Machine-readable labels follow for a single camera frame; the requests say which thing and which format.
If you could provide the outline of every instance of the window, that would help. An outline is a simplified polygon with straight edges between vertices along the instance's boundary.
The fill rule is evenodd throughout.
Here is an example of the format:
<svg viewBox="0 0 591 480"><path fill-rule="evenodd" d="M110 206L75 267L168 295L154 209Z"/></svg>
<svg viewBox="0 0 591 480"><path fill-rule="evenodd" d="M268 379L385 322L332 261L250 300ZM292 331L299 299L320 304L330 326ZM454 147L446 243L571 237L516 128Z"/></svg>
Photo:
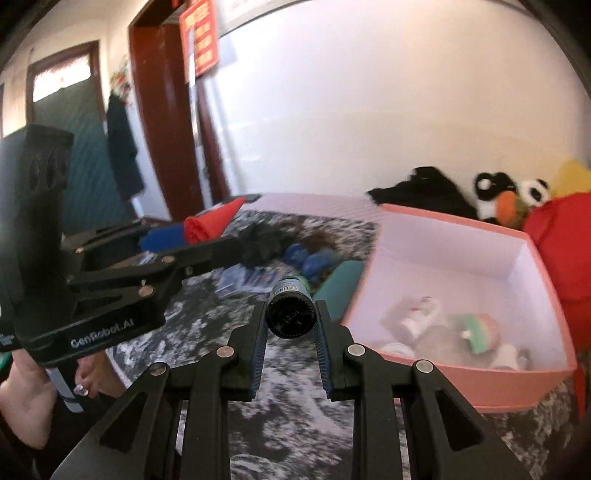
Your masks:
<svg viewBox="0 0 591 480"><path fill-rule="evenodd" d="M90 55L82 55L59 63L35 76L33 102L38 102L59 89L90 78Z"/></svg>

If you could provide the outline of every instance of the black cloth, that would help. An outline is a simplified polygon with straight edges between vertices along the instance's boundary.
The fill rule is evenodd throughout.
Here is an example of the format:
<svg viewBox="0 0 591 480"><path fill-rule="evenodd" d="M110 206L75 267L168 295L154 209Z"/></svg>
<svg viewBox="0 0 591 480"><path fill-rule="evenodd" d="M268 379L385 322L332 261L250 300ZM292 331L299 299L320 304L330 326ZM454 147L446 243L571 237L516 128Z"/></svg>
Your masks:
<svg viewBox="0 0 591 480"><path fill-rule="evenodd" d="M244 248L242 265L254 268L280 258L296 237L276 226L257 222L241 230L238 238L242 240Z"/></svg>
<svg viewBox="0 0 591 480"><path fill-rule="evenodd" d="M103 394L94 400L80 400L83 413L72 413L63 400L56 400L49 439L43 450L23 444L0 415L0 480L32 480L33 461L41 480L49 480L59 464L115 402L114 398Z"/></svg>
<svg viewBox="0 0 591 480"><path fill-rule="evenodd" d="M109 158L117 190L122 200L129 200L144 189L142 175L135 161L135 146L123 100L111 93L107 111Z"/></svg>
<svg viewBox="0 0 591 480"><path fill-rule="evenodd" d="M378 205L390 203L478 219L476 209L456 184L435 167L415 168L409 180L388 189L370 190L368 195Z"/></svg>

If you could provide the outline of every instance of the ring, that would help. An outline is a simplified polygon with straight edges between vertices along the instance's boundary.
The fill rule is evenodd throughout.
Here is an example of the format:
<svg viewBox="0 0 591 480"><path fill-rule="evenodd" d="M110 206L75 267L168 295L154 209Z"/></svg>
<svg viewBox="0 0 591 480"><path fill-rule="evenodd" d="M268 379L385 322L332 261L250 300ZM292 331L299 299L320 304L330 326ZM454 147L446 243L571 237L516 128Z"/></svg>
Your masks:
<svg viewBox="0 0 591 480"><path fill-rule="evenodd" d="M80 395L81 397L85 397L88 395L88 390L85 389L82 385L76 385L74 387L74 395Z"/></svg>

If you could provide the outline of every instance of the blue toy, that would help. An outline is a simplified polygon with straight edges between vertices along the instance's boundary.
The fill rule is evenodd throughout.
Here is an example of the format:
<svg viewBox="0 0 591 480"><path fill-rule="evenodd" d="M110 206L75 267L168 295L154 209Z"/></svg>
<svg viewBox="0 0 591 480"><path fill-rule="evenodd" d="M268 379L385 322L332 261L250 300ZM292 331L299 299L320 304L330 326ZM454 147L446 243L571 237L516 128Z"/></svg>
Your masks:
<svg viewBox="0 0 591 480"><path fill-rule="evenodd" d="M340 263L343 260L341 255L330 248L323 248L318 253L310 255L306 258L304 265L301 268L301 274L308 279L309 282L320 283L320 276L328 268Z"/></svg>
<svg viewBox="0 0 591 480"><path fill-rule="evenodd" d="M301 269L310 253L302 244L291 244L285 250L283 260L286 264Z"/></svg>

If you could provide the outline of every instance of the dark glass bottle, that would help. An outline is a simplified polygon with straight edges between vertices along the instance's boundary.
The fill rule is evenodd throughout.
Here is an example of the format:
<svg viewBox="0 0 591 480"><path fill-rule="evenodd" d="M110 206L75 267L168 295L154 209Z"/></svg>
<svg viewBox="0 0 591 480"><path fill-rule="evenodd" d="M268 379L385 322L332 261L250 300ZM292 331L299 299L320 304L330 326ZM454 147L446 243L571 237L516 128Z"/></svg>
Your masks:
<svg viewBox="0 0 591 480"><path fill-rule="evenodd" d="M280 338L298 338L316 322L316 307L303 277L286 277L271 291L265 310L269 330Z"/></svg>

